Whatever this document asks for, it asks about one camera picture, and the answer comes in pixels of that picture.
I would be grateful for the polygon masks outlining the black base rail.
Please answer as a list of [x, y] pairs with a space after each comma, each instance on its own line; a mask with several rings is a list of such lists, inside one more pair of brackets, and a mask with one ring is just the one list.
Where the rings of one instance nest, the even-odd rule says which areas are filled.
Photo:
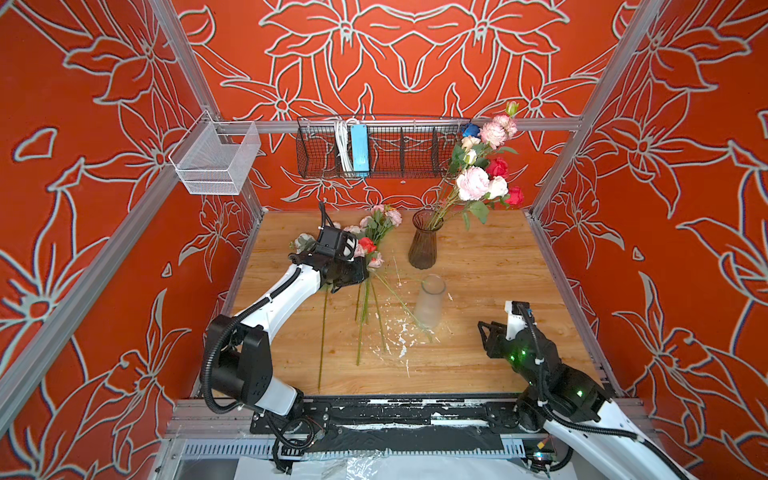
[[515, 393], [382, 396], [308, 396], [307, 421], [286, 437], [314, 441], [286, 452], [302, 460], [352, 456], [446, 455], [490, 459], [552, 460], [566, 444], [517, 419]]

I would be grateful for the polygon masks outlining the cream peach rose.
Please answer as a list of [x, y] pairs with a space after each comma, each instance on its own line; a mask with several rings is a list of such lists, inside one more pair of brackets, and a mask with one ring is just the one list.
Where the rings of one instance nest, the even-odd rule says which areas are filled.
[[478, 158], [478, 148], [483, 146], [480, 138], [463, 137], [455, 146], [448, 165], [448, 177], [455, 178], [468, 167], [473, 166]]

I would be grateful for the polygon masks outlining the red pink mixed stem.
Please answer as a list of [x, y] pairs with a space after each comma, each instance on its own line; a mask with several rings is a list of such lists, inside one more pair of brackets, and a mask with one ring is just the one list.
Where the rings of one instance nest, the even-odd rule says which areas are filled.
[[358, 325], [355, 365], [360, 366], [363, 354], [363, 330], [364, 327], [369, 323], [370, 302], [373, 302], [374, 313], [378, 317], [377, 322], [379, 325], [379, 334], [383, 343], [383, 349], [387, 349], [387, 340], [385, 338], [383, 320], [380, 314], [380, 303], [378, 301], [374, 281], [378, 281], [391, 295], [394, 296], [402, 310], [406, 313], [407, 317], [418, 328], [430, 331], [431, 327], [427, 327], [426, 324], [417, 317], [415, 309], [409, 307], [401, 295], [395, 291], [394, 287], [378, 273], [378, 270], [383, 264], [383, 257], [381, 256], [377, 245], [371, 238], [363, 235], [358, 237], [355, 258], [361, 259], [363, 261], [364, 276], [363, 282], [360, 284], [358, 289], [355, 316]]

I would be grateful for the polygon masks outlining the blue rose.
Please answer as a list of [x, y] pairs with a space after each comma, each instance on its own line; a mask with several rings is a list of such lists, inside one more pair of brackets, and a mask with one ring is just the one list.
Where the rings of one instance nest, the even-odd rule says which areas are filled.
[[463, 137], [480, 137], [480, 127], [474, 123], [467, 124], [462, 130]]

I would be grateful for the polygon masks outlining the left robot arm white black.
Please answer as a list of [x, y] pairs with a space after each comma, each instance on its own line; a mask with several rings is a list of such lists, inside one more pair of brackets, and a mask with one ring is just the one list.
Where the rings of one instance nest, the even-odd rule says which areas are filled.
[[317, 236], [289, 255], [282, 277], [250, 306], [232, 316], [220, 314], [207, 327], [199, 382], [213, 413], [242, 407], [286, 420], [300, 416], [303, 393], [276, 377], [272, 342], [317, 292], [335, 293], [368, 279], [364, 259], [355, 255], [355, 235], [335, 226], [323, 202], [318, 208]]

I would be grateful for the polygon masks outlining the red rose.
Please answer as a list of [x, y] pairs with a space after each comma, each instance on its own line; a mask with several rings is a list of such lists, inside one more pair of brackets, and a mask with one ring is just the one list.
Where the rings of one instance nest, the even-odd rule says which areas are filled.
[[511, 187], [504, 199], [504, 204], [509, 208], [521, 208], [524, 202], [524, 192], [518, 186]]
[[490, 179], [497, 177], [506, 179], [509, 175], [509, 165], [503, 158], [493, 158], [485, 168]]

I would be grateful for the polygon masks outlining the light blue box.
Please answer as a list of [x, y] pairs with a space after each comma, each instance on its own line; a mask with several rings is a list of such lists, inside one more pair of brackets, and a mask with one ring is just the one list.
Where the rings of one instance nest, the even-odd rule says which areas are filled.
[[370, 159], [368, 148], [368, 128], [365, 124], [351, 124], [349, 128], [352, 164], [354, 173], [361, 177], [367, 177], [370, 172]]

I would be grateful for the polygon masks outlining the pink carnation spray stem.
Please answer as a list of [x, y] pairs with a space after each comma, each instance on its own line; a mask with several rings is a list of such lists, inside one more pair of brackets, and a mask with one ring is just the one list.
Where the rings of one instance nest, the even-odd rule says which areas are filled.
[[479, 126], [479, 138], [483, 142], [483, 146], [478, 148], [477, 161], [471, 167], [488, 165], [490, 156], [501, 151], [514, 153], [514, 150], [507, 148], [505, 144], [518, 132], [515, 117], [519, 109], [520, 105], [518, 102], [510, 101], [506, 104], [502, 113], [495, 115], [488, 122]]

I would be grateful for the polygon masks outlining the large pink peony stem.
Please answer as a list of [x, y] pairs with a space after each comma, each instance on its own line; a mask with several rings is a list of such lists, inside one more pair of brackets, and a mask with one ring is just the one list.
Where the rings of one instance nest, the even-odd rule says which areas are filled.
[[467, 167], [456, 177], [450, 191], [438, 201], [427, 228], [437, 230], [454, 213], [464, 218], [465, 228], [469, 230], [470, 216], [485, 224], [491, 209], [497, 205], [508, 207], [509, 199], [510, 189], [505, 178], [491, 177], [480, 167]]

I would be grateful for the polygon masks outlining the clear frosted glass vase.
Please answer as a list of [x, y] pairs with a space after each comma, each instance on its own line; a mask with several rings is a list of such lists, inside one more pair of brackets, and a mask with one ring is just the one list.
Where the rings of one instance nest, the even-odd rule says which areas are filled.
[[414, 315], [419, 323], [434, 330], [441, 322], [446, 283], [438, 275], [427, 275], [420, 284]]

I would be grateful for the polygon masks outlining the pink flower bunch right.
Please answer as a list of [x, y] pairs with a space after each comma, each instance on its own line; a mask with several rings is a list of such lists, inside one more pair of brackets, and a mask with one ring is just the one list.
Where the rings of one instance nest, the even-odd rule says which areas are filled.
[[399, 227], [402, 221], [402, 214], [395, 207], [385, 204], [375, 205], [371, 208], [370, 214], [359, 223], [360, 244], [367, 253], [373, 253], [384, 237]]

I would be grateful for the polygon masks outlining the brown ribbed glass vase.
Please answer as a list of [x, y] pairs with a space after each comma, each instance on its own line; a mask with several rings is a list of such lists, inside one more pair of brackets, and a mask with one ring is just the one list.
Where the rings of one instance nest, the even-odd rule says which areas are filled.
[[442, 228], [443, 220], [433, 209], [419, 210], [412, 219], [414, 236], [408, 251], [409, 263], [417, 269], [432, 268], [438, 255], [437, 232]]

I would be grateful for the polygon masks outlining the white mesh wall basket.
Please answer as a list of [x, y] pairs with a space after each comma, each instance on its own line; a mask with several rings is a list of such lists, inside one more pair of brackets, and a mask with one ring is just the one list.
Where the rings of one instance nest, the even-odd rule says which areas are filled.
[[203, 112], [169, 154], [192, 195], [238, 195], [261, 152], [255, 122], [222, 122]]

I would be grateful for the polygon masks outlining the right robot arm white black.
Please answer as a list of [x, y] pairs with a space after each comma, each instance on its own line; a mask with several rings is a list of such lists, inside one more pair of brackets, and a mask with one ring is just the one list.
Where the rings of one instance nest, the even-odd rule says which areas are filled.
[[578, 454], [608, 479], [694, 477], [629, 419], [612, 394], [564, 363], [555, 343], [538, 328], [529, 303], [507, 301], [504, 310], [504, 323], [477, 326], [486, 355], [507, 361], [528, 383], [514, 407], [515, 425], [544, 431], [568, 447], [559, 461], [528, 455], [526, 469], [549, 476]]

